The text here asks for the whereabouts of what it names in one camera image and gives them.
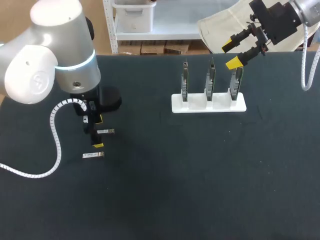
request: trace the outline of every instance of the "white holder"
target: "white holder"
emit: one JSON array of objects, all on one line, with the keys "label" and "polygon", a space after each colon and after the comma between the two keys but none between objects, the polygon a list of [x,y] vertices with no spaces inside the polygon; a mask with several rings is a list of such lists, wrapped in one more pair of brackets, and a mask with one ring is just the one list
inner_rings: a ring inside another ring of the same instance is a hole
[{"label": "white holder", "polygon": [[204,93],[188,93],[188,101],[183,101],[182,94],[173,94],[171,97],[172,112],[182,113],[230,113],[245,112],[247,110],[244,95],[238,93],[237,100],[233,101],[228,92],[212,94],[212,101],[207,100],[206,90]]}]

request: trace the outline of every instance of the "white cable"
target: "white cable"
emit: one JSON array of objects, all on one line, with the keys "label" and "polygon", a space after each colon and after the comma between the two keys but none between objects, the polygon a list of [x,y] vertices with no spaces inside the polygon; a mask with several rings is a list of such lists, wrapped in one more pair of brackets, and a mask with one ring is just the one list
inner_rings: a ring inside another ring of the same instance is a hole
[{"label": "white cable", "polygon": [[56,161],[55,161],[54,166],[49,171],[47,171],[45,173],[42,173],[42,174],[28,174],[28,173],[25,173],[25,172],[22,172],[22,171],[18,171],[16,169],[14,169],[12,167],[9,167],[7,165],[4,165],[2,163],[0,163],[0,168],[3,168],[5,170],[8,170],[8,171],[14,173],[14,174],[20,175],[20,176],[25,177],[25,178],[30,178],[30,179],[44,178],[44,177],[47,177],[50,174],[52,174],[55,170],[57,170],[57,168],[58,168],[58,166],[60,164],[60,161],[61,161],[62,152],[61,152],[60,141],[59,141],[58,134],[57,134],[57,131],[56,131],[55,117],[56,117],[57,111],[61,107],[63,107],[64,105],[67,105],[67,104],[72,104],[72,103],[79,104],[83,111],[87,110],[87,106],[83,101],[81,101],[79,99],[75,99],[75,98],[69,98],[67,100],[63,100],[62,102],[58,103],[53,108],[53,110],[51,112],[51,115],[50,115],[50,127],[51,127],[52,135],[53,135],[53,138],[54,138],[54,141],[55,141],[55,145],[56,145]]},{"label": "white cable", "polygon": [[303,50],[302,50],[302,66],[301,66],[301,87],[304,91],[308,91],[314,80],[314,76],[316,73],[317,64],[320,58],[320,46],[315,53],[313,63],[310,70],[309,80],[306,85],[306,58],[307,58],[307,45],[308,45],[308,27],[303,25],[304,29],[304,38],[303,38]]}]

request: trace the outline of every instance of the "white rack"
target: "white rack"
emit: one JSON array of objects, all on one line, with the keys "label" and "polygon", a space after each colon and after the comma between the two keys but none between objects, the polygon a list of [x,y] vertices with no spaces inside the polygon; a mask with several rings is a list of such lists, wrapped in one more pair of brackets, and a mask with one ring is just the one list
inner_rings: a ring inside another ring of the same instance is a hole
[{"label": "white rack", "polygon": [[126,33],[113,21],[112,0],[103,0],[112,53],[118,53],[119,41],[131,40],[194,40],[200,39],[197,22],[231,7],[238,0],[158,0],[155,6],[153,31]]}]

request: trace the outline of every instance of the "black table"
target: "black table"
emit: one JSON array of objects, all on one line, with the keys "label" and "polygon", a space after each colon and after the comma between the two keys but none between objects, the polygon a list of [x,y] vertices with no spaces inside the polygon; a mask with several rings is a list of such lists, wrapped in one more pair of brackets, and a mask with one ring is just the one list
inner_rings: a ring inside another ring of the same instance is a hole
[{"label": "black table", "polygon": [[[233,55],[188,56],[189,92],[202,92],[209,59],[226,91]],[[301,53],[269,53],[244,70],[244,113],[173,114],[185,56],[100,56],[102,84],[123,105],[104,114],[104,159],[71,105],[56,117],[58,170],[26,179],[0,169],[1,240],[320,239],[320,70],[300,84]],[[311,67],[314,53],[307,56]],[[0,162],[39,174],[56,160],[49,114],[57,85],[36,105],[5,99]]]}]

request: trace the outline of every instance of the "robot end effector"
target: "robot end effector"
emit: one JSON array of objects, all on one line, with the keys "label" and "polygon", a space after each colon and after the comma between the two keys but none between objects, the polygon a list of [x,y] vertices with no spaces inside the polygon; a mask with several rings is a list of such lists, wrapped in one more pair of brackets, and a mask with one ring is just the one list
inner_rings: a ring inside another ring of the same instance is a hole
[{"label": "robot end effector", "polygon": [[248,61],[259,53],[265,55],[265,52],[269,50],[268,41],[276,45],[294,34],[301,24],[311,27],[320,21],[320,0],[290,0],[284,5],[277,2],[270,8],[267,8],[262,0],[253,0],[249,5],[253,10],[250,20],[258,21],[261,26],[250,23],[247,29],[232,35],[222,50],[225,53],[229,52],[239,46],[240,42],[250,34],[257,38],[256,47],[239,53],[227,62],[226,66],[230,70],[247,65]]},{"label": "robot end effector", "polygon": [[92,23],[79,0],[39,0],[31,9],[32,24],[0,46],[0,93],[34,104],[51,91],[54,79],[73,95],[100,82]]}]

